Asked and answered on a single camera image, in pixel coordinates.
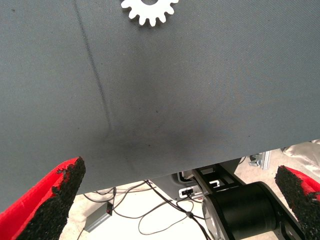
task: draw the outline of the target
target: floor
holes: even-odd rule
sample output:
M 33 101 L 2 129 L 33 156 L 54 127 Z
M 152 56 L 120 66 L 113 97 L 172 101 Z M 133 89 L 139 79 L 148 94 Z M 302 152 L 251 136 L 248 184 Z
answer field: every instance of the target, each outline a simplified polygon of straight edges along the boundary
M 235 171 L 235 174 L 239 176 L 244 182 L 252 183 L 256 181 L 262 181 L 268 184 L 279 199 L 288 208 L 285 198 L 280 192 L 278 186 L 275 183 L 275 174 L 278 166 L 285 165 L 293 169 L 304 172 L 316 181 L 320 182 L 320 177 L 314 175 L 311 171 L 307 170 L 301 161 L 297 161 L 296 158 L 286 156 L 280 149 L 273 150 L 270 157 L 270 166 L 268 170 L 262 170 L 259 167 L 249 166 L 249 158 L 241 163 Z M 123 186 L 119 186 L 119 189 L 126 190 L 130 186 L 134 186 L 137 183 L 131 183 Z M 139 187 L 139 190 L 149 188 L 146 184 Z M 109 196 L 101 196 L 96 193 L 88 193 L 89 197 L 95 200 L 105 200 Z M 121 200 L 121 194 L 116 196 L 115 203 Z M 126 216 L 140 216 L 154 206 L 162 203 L 163 200 L 159 198 L 152 190 L 142 191 L 137 193 L 130 193 L 125 200 L 119 205 L 117 211 Z M 95 203 L 87 200 L 83 195 L 77 195 L 69 212 L 68 223 L 65 226 L 60 240 L 77 240 L 81 230 L 83 229 L 86 218 L 103 203 Z M 186 210 L 191 210 L 192 203 L 185 201 L 181 203 L 181 206 Z M 202 216 L 202 209 L 200 203 L 194 203 L 192 212 L 196 215 Z M 178 212 L 168 204 L 158 208 L 150 215 L 145 217 L 140 225 L 140 230 L 144 233 L 156 232 L 164 229 L 172 223 L 185 217 L 185 214 Z M 204 221 L 200 220 L 200 223 L 205 226 Z M 132 239 L 132 240 L 163 240 L 163 239 L 205 239 L 200 228 L 191 219 L 186 218 L 183 221 L 175 224 L 169 229 L 152 234 L 142 235 L 138 231 L 139 219 L 127 219 L 116 214 L 104 221 L 100 226 L 88 233 L 83 231 L 79 237 L 79 240 L 105 240 L 105 239 Z M 248 240 L 275 240 L 277 239 L 273 232 L 267 232 L 258 236 L 247 238 Z

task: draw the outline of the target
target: gray fabric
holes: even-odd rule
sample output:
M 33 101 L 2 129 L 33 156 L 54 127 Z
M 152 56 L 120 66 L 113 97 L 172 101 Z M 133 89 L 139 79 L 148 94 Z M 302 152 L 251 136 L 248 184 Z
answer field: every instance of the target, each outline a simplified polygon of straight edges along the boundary
M 320 1 L 74 3 L 0 0 L 0 210 L 76 156 L 88 192 L 319 138 Z

